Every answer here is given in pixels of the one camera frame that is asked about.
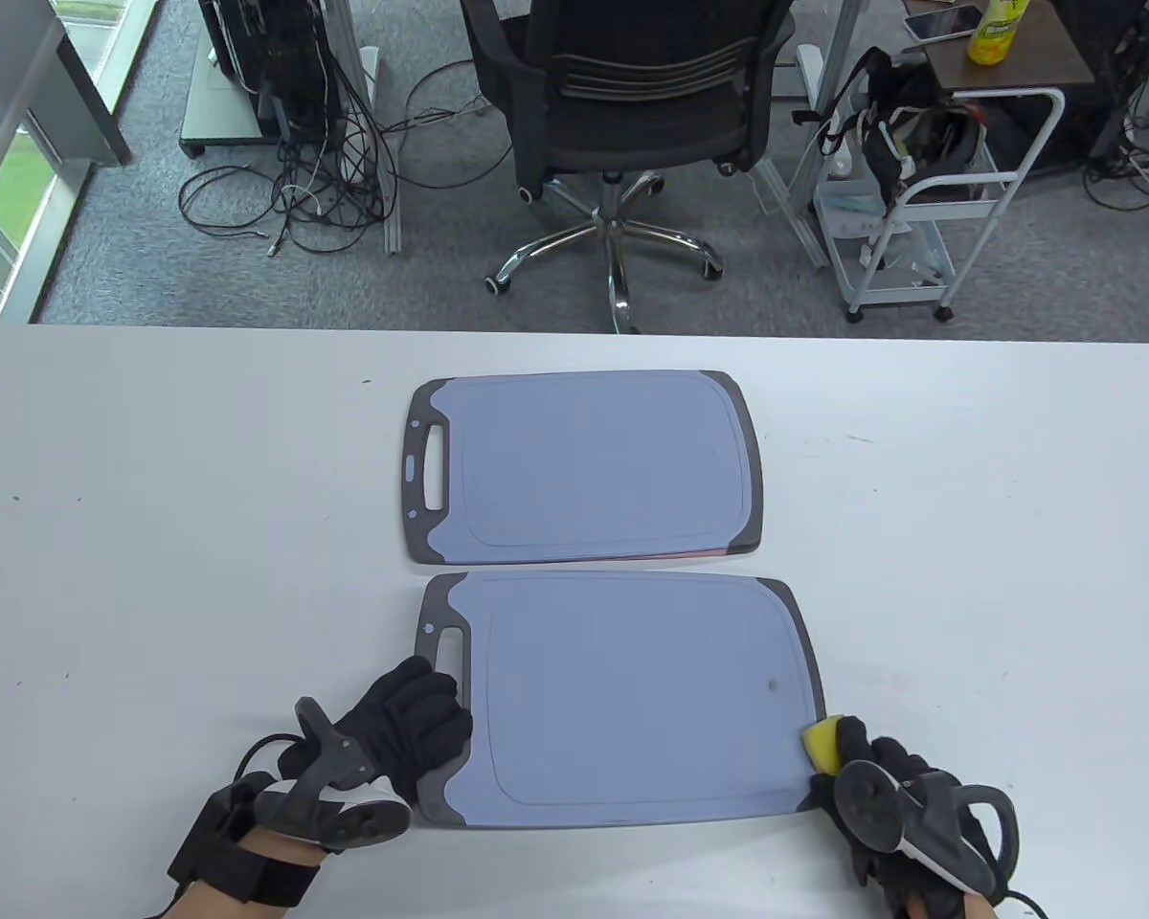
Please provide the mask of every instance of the cutting board handle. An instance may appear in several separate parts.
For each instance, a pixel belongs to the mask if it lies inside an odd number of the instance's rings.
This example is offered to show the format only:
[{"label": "cutting board handle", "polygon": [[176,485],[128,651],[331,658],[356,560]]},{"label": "cutting board handle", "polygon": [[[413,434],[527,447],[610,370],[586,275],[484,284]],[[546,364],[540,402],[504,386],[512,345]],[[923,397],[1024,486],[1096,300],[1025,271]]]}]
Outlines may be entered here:
[{"label": "cutting board handle", "polygon": [[464,703],[469,703],[469,678],[473,670],[473,632],[469,626],[469,620],[460,616],[452,608],[449,595],[457,584],[468,578],[466,572],[457,574],[439,574],[431,578],[426,585],[425,596],[422,598],[422,616],[417,617],[417,635],[414,640],[412,652],[421,655],[430,662],[430,666],[435,670],[439,666],[439,640],[447,630],[460,630],[463,635],[460,661],[460,674],[456,684],[460,684],[460,695]]},{"label": "cutting board handle", "polygon": [[[468,577],[466,572],[461,572],[431,578],[425,588],[425,596],[422,598],[422,616],[417,618],[417,634],[412,652],[425,657],[431,666],[438,669],[439,640],[442,639],[444,631],[460,630],[461,635],[463,635],[460,674],[452,674],[452,677],[456,678],[460,697],[465,708],[471,710],[473,708],[470,692],[471,674],[473,673],[473,631],[469,626],[469,620],[452,608],[452,590]],[[473,724],[473,731],[477,729],[478,727]],[[471,741],[464,744],[463,752],[455,760],[427,772],[418,780],[418,805],[421,805],[422,816],[425,816],[430,821],[445,826],[465,826],[463,814],[452,808],[445,790],[448,780],[452,780],[453,775],[464,769],[470,756]]]},{"label": "cutting board handle", "polygon": [[[414,559],[427,565],[446,565],[447,559],[430,547],[430,532],[447,517],[452,494],[452,420],[430,403],[449,381],[431,380],[412,394],[404,422],[404,451],[400,457],[400,519],[404,522],[404,546]],[[425,507],[425,451],[430,428],[442,430],[442,508]]]}]

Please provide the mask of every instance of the gray cutting board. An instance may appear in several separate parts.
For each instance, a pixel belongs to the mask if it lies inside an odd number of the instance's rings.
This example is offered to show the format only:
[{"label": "gray cutting board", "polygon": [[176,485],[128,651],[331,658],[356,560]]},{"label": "gray cutting board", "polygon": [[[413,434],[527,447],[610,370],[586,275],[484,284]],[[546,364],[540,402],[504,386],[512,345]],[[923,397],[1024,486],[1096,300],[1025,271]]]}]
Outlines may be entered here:
[{"label": "gray cutting board", "polygon": [[727,574],[473,571],[426,587],[416,652],[463,639],[473,737],[418,785],[470,827],[793,813],[825,718],[792,592]]},{"label": "gray cutting board", "polygon": [[[442,428],[442,508],[425,443]],[[727,373],[639,370],[457,377],[414,393],[400,512],[431,565],[750,551],[762,461]]]}]

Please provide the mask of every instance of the yellow bottle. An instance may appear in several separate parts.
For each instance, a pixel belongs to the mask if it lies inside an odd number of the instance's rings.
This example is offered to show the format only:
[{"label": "yellow bottle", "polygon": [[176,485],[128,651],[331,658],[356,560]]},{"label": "yellow bottle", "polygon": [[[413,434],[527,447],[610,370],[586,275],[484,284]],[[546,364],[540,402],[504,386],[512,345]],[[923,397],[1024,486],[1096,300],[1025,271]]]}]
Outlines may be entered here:
[{"label": "yellow bottle", "polygon": [[1031,0],[990,0],[982,22],[970,37],[970,60],[990,67],[1008,57],[1017,37],[1017,25],[1030,5]]}]

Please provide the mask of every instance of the wrist strap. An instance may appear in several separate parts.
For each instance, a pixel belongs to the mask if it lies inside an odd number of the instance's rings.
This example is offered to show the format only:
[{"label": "wrist strap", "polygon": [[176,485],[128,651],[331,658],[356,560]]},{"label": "wrist strap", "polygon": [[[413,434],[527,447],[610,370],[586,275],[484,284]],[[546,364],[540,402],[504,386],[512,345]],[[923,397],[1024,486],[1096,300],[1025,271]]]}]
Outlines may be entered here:
[{"label": "wrist strap", "polygon": [[195,876],[210,888],[240,903],[265,906],[299,905],[319,872],[318,866],[278,862],[247,852],[229,840],[216,840],[195,866]]}]

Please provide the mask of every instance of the wrist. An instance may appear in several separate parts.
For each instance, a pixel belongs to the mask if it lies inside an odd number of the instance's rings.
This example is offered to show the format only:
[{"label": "wrist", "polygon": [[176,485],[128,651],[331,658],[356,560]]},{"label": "wrist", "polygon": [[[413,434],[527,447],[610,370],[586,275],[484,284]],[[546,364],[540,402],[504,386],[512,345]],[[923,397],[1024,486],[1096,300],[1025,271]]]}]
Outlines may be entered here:
[{"label": "wrist", "polygon": [[[996,919],[990,903],[973,894],[962,898],[962,908],[965,919]],[[924,905],[919,894],[912,893],[907,897],[907,916],[909,919],[928,919],[928,908]]]},{"label": "wrist", "polygon": [[307,867],[317,867],[329,855],[324,849],[308,843],[308,841],[293,840],[287,835],[278,835],[278,833],[261,827],[254,827],[247,835],[244,835],[242,840],[238,842],[238,848],[255,855],[263,855],[264,858]]}]

